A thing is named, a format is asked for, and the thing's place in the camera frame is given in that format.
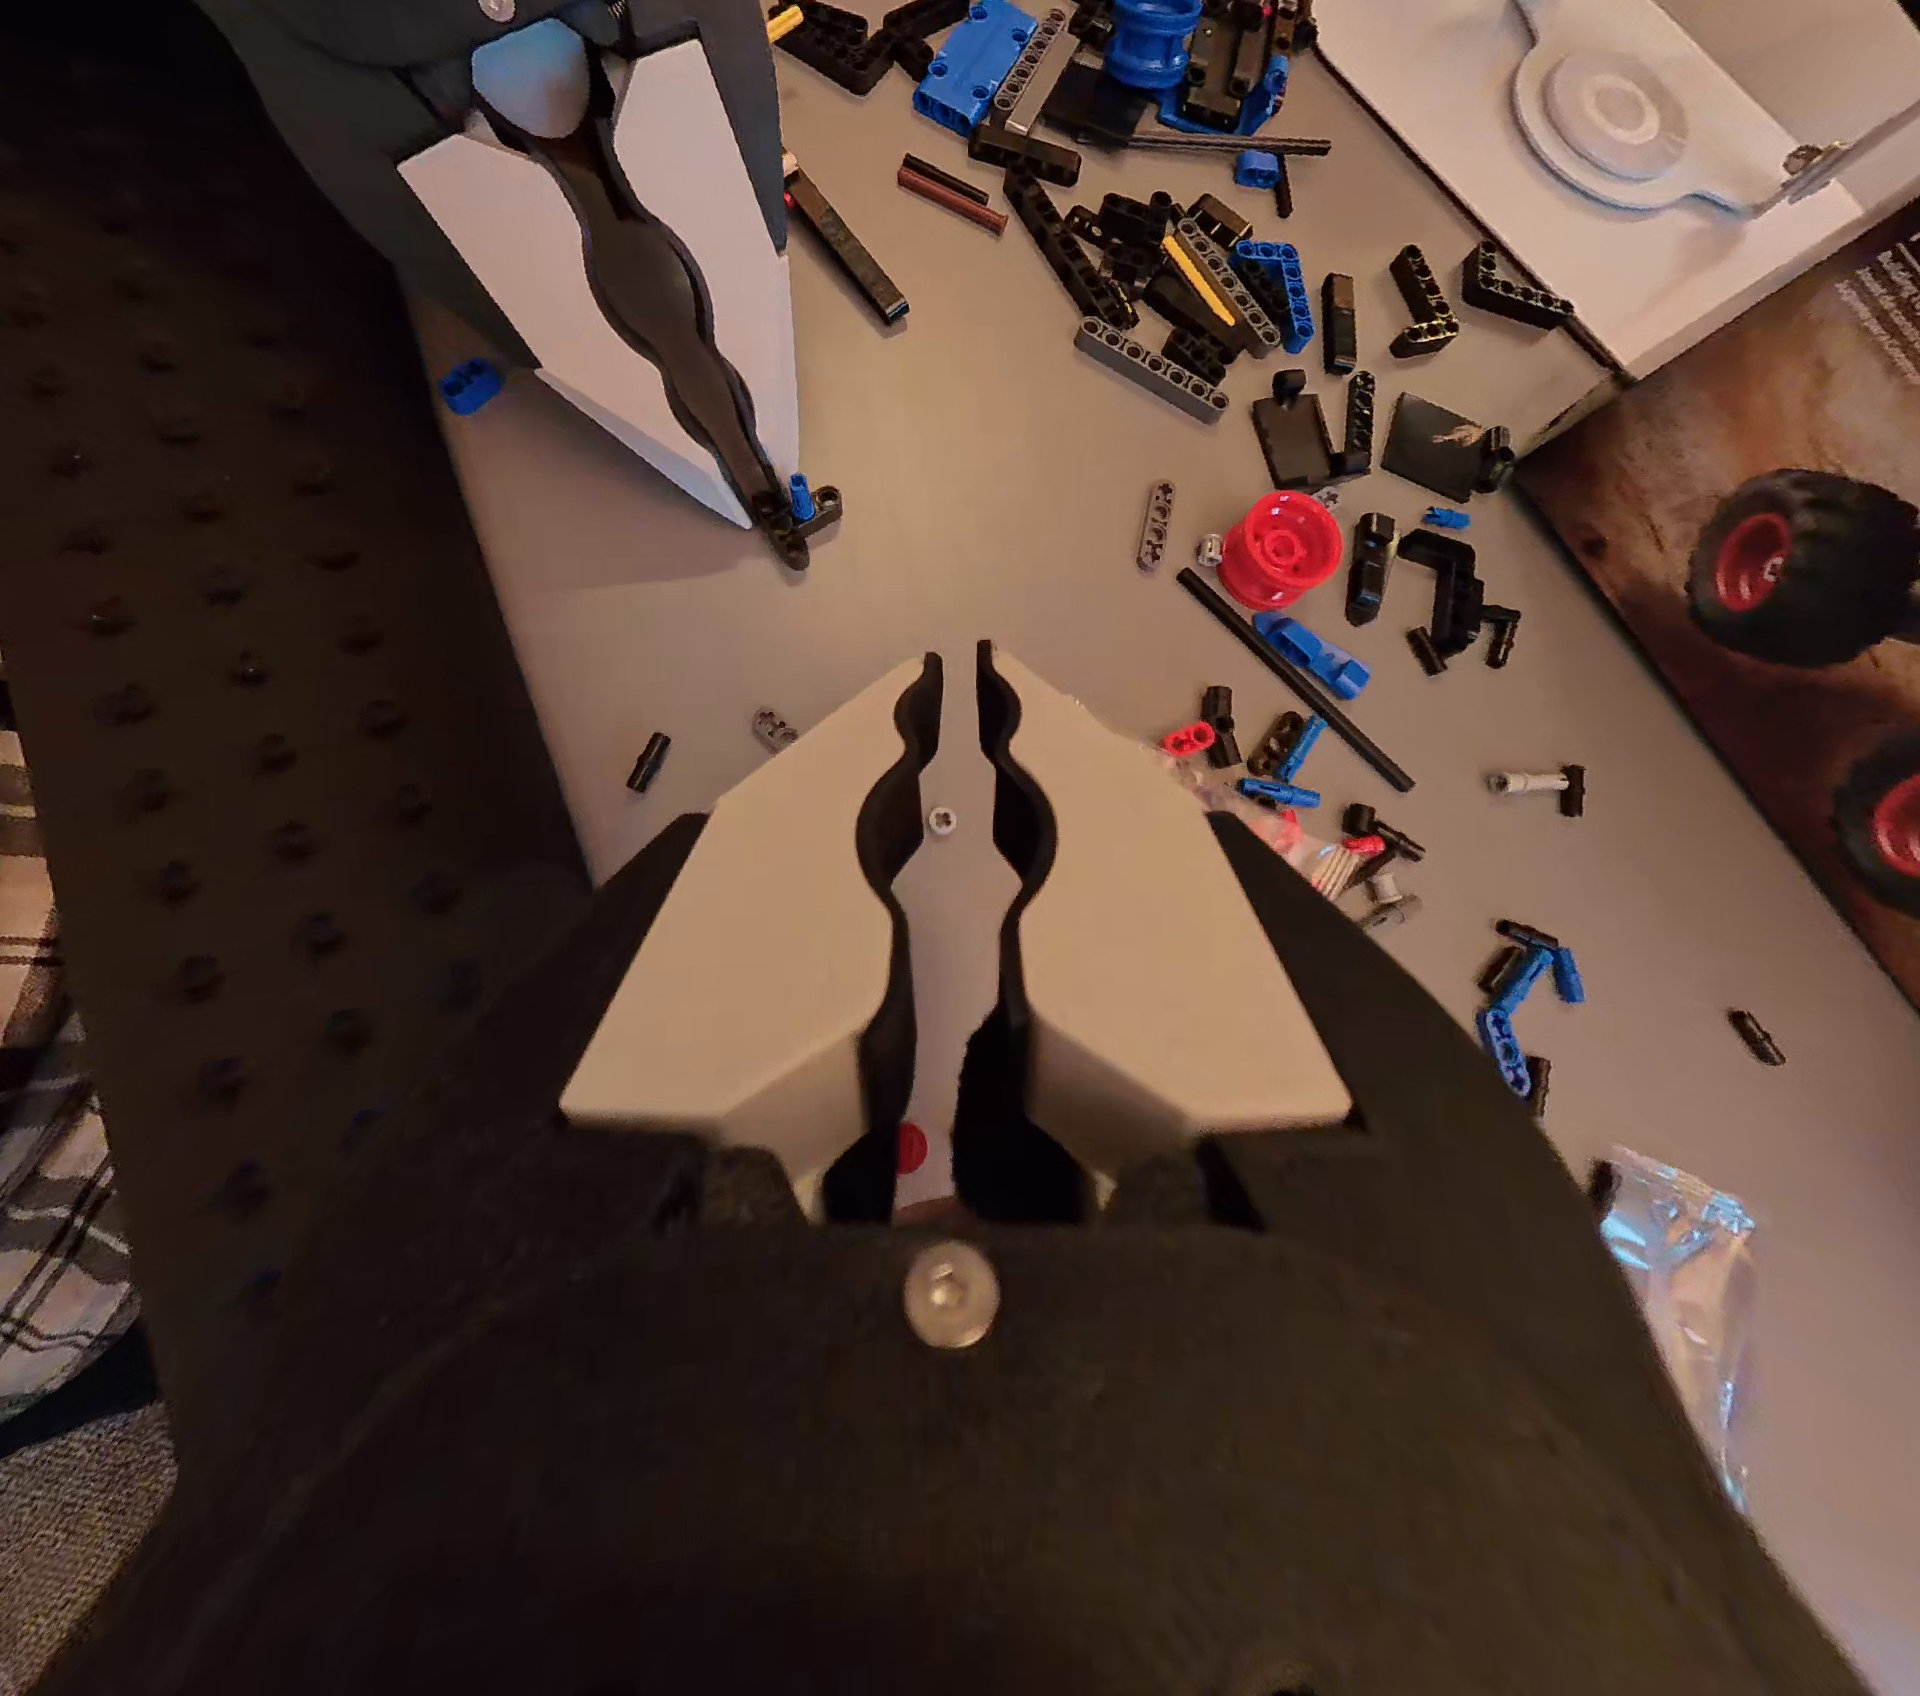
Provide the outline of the building set box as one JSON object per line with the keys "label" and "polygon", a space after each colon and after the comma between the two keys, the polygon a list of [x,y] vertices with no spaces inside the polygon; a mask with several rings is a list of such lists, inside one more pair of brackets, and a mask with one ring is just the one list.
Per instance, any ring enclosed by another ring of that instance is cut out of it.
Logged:
{"label": "building set box", "polygon": [[1920,204],[1525,449],[1518,487],[1920,997]]}

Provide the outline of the yellow axle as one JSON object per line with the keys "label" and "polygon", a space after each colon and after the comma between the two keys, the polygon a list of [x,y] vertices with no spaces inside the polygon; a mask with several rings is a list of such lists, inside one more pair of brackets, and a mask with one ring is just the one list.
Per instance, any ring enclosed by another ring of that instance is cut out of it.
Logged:
{"label": "yellow axle", "polygon": [[1162,264],[1190,283],[1190,292],[1203,304],[1210,323],[1232,327],[1232,304],[1210,292],[1203,268],[1190,255],[1175,234],[1162,234]]}

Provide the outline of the blue frame beam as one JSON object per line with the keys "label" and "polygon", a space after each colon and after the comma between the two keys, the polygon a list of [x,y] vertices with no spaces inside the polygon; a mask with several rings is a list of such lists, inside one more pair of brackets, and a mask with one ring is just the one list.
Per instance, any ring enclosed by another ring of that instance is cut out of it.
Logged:
{"label": "blue frame beam", "polygon": [[1232,273],[1276,323],[1280,349],[1298,359],[1317,340],[1298,245],[1232,242]]}

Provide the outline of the pile of black beams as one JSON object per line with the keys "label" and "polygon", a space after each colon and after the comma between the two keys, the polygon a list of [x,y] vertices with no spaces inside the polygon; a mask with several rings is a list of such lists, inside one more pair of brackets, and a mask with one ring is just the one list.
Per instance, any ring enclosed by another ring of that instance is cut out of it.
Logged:
{"label": "pile of black beams", "polygon": [[[933,69],[937,44],[956,34],[956,24],[974,9],[974,0],[907,0],[895,4],[878,34],[887,38],[887,62],[914,84]],[[1008,204],[1072,292],[1080,314],[1101,314],[1109,327],[1137,327],[1137,298],[1156,283],[1175,292],[1175,327],[1162,360],[1193,368],[1202,379],[1216,379],[1229,359],[1245,359],[1241,333],[1210,323],[1203,304],[1190,292],[1190,283],[1162,264],[1162,234],[1175,228],[1175,196],[1104,196],[1101,210],[1057,210],[1052,187],[1072,187],[1080,160],[1072,147],[1037,139],[1031,131],[1012,131],[1020,92],[1031,92],[1031,77],[1044,50],[1065,38],[1109,38],[1109,0],[1072,0],[1072,9],[1045,9],[1020,50],[1012,77],[998,84],[989,119],[963,133],[963,149],[992,166],[1008,175]],[[1065,77],[1052,92],[1089,86],[1094,97],[1118,97],[1121,119],[1147,112],[1156,92],[1118,86],[1101,77],[1101,62],[1080,62],[1065,50]],[[1232,242],[1245,228],[1229,228],[1222,204],[1202,204],[1202,228],[1232,255]]]}

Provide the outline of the black perforated panel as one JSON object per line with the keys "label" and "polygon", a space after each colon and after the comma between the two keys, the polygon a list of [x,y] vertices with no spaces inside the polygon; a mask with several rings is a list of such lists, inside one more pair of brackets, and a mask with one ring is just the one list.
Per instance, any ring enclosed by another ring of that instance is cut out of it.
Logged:
{"label": "black perforated panel", "polygon": [[8,678],[141,1323],[233,1433],[331,1173],[585,906],[389,264],[192,0],[8,0]]}

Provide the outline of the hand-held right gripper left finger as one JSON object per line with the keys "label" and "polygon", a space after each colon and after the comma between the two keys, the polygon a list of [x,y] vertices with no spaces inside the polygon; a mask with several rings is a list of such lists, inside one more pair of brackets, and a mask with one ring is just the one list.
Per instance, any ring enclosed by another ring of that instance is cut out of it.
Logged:
{"label": "hand-held right gripper left finger", "polygon": [[887,1223],[914,1098],[900,864],[922,850],[943,655],[887,666],[702,820],[564,1114],[772,1149],[814,1223]]}

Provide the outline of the brown axle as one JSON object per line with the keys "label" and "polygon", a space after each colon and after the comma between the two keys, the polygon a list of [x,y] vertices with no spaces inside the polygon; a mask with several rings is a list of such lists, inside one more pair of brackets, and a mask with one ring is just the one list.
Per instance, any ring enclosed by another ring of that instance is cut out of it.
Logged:
{"label": "brown axle", "polygon": [[895,187],[900,193],[920,193],[922,204],[937,204],[937,210],[947,210],[956,223],[974,223],[974,228],[984,228],[984,234],[1008,234],[1008,217],[992,210],[992,204],[984,204],[984,196],[974,196],[974,193],[956,193],[947,179],[933,179],[933,175],[920,175],[920,167],[895,167]]}

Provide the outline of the black T-shaped beam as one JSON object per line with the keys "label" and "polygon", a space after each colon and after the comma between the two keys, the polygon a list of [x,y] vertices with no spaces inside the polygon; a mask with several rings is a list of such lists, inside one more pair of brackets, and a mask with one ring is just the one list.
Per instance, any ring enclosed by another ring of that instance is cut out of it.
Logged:
{"label": "black T-shaped beam", "polygon": [[791,572],[809,572],[809,546],[821,532],[833,532],[840,521],[840,493],[835,487],[809,487],[821,516],[809,526],[791,521],[791,496],[784,487],[766,487],[748,496],[748,516],[752,516],[752,532],[772,546],[772,554],[791,567]]}

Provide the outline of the blue wheel rim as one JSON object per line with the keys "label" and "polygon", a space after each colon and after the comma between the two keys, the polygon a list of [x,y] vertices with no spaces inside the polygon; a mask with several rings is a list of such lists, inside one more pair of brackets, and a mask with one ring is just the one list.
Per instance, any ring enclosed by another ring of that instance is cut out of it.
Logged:
{"label": "blue wheel rim", "polygon": [[1190,38],[1203,0],[1109,0],[1109,38],[1101,77],[1137,92],[1162,92],[1190,84]]}

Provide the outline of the black bent beam cluster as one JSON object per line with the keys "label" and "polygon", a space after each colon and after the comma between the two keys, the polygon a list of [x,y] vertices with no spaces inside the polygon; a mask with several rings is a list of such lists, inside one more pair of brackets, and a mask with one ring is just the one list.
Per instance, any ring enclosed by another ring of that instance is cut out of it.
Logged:
{"label": "black bent beam cluster", "polygon": [[1400,532],[1393,516],[1366,506],[1354,521],[1354,554],[1344,554],[1344,628],[1375,628],[1386,602],[1393,567],[1421,567],[1436,576],[1427,628],[1408,628],[1407,641],[1427,678],[1438,678],[1459,655],[1478,648],[1491,673],[1511,666],[1524,613],[1505,602],[1489,602],[1489,583],[1473,572],[1473,548],[1459,532]]}

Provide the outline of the long grey beam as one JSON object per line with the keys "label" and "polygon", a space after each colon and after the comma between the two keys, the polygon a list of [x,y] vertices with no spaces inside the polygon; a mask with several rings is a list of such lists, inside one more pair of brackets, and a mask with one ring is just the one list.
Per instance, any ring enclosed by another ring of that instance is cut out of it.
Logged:
{"label": "long grey beam", "polygon": [[1216,424],[1229,417],[1229,400],[1216,385],[1203,385],[1193,368],[1162,360],[1156,349],[1137,344],[1121,327],[1080,314],[1072,333],[1075,359],[1089,359],[1094,368],[1140,385],[1147,400],[1156,400],[1162,411]]}

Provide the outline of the clear plastic bag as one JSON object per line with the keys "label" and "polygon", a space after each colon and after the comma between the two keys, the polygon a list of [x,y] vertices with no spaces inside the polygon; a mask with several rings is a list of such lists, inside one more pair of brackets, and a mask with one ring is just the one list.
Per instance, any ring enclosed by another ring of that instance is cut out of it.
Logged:
{"label": "clear plastic bag", "polygon": [[1202,739],[1210,726],[1182,726],[1147,756],[1216,820],[1232,820],[1251,831],[1280,864],[1293,864],[1317,894],[1358,902],[1358,932],[1393,932],[1421,914],[1421,902],[1393,869],[1393,850],[1380,831],[1358,825],[1341,831],[1317,790],[1293,786],[1285,772],[1245,772],[1245,763],[1210,763]]}
{"label": "clear plastic bag", "polygon": [[1667,1386],[1726,1502],[1742,1512],[1736,1408],[1753,1330],[1753,1214],[1732,1193],[1626,1148],[1593,1166],[1593,1207]]}

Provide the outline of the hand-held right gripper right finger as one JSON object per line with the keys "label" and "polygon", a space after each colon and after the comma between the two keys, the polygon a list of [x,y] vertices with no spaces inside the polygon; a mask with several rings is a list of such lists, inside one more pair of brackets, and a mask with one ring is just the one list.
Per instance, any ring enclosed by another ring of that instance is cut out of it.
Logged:
{"label": "hand-held right gripper right finger", "polygon": [[979,641],[998,1010],[1025,1114],[1094,1182],[1216,1133],[1341,1126],[1354,1093],[1222,844],[1298,878],[1137,739]]}

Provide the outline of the black beam assembly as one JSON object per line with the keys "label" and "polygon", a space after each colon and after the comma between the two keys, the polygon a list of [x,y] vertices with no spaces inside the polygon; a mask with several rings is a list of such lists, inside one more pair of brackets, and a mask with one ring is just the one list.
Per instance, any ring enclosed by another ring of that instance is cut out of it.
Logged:
{"label": "black beam assembly", "polygon": [[[840,86],[847,97],[866,97],[887,77],[887,38],[866,27],[866,18],[823,4],[823,0],[772,0],[766,38]],[[804,160],[784,147],[784,210],[814,234],[814,245],[840,268],[840,283],[862,292],[862,304],[881,323],[907,323],[900,287],[878,268],[866,242],[840,223],[840,210],[821,193],[821,179],[804,167]]]}

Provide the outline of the black frame subassembly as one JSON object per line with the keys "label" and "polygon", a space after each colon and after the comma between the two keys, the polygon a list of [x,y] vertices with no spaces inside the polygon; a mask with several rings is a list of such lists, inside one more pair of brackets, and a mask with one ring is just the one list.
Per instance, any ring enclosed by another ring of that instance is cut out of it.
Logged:
{"label": "black frame subassembly", "polygon": [[1171,119],[1193,121],[1202,86],[1245,92],[1269,50],[1305,50],[1317,38],[1313,0],[1203,0],[1203,18],[1190,38],[1190,84],[1175,86]]}

